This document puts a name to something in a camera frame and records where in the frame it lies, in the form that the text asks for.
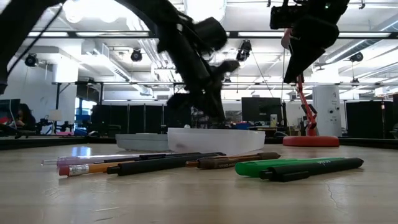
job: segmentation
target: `desk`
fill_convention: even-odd
[[[40,160],[127,152],[115,144],[1,151],[0,223],[398,223],[398,151],[281,145],[263,150],[282,158],[360,157],[364,170],[290,183],[240,177],[233,168],[64,178]]]
[[[253,126],[249,127],[249,129],[253,131],[264,131],[266,133],[266,138],[273,138],[275,132],[277,132],[276,127],[268,127],[268,126]]]

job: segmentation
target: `black pen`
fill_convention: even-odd
[[[127,162],[127,161],[143,161],[149,159],[163,159],[169,157],[179,157],[179,156],[190,156],[190,155],[197,155],[201,154],[200,152],[190,152],[190,153],[175,153],[175,154],[143,154],[136,157],[126,157],[126,158],[119,158],[119,159],[105,159],[103,162]]]
[[[118,166],[108,167],[108,174],[131,175],[144,172],[152,172],[165,169],[185,167],[187,161],[195,161],[204,157],[225,156],[222,152],[195,154],[191,156],[178,156],[163,159],[149,159],[136,162],[118,164]]]
[[[356,169],[361,167],[363,162],[364,161],[359,158],[348,158],[290,166],[274,166],[260,171],[259,175],[263,180],[267,179],[271,181],[288,182],[306,179],[312,175]]]

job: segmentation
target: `white plastic tray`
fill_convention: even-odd
[[[229,156],[261,149],[265,133],[232,129],[169,128],[169,149],[175,152],[223,152]]]
[[[168,151],[166,134],[117,134],[118,147],[128,151]]]

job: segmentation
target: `computer monitor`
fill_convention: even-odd
[[[242,97],[243,121],[271,121],[271,114],[277,115],[282,121],[282,106],[280,98]]]
[[[15,121],[18,115],[20,99],[0,100],[0,124]]]

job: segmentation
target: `green pen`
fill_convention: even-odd
[[[320,161],[334,161],[338,159],[344,159],[344,157],[313,158],[313,159],[270,159],[266,161],[239,162],[235,165],[235,171],[239,175],[244,175],[249,177],[259,177],[260,171],[266,170],[268,169],[268,167],[297,165],[297,164],[320,162]]]

